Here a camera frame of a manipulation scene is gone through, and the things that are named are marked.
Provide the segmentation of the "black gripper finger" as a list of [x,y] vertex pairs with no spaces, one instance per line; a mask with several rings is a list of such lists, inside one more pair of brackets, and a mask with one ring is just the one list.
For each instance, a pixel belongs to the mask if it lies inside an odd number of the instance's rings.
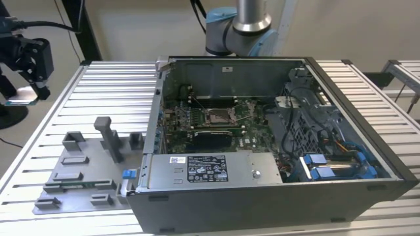
[[31,83],[31,87],[38,95],[38,99],[39,100],[47,100],[50,95],[51,95],[51,91],[49,89],[47,83],[46,82],[34,82]]

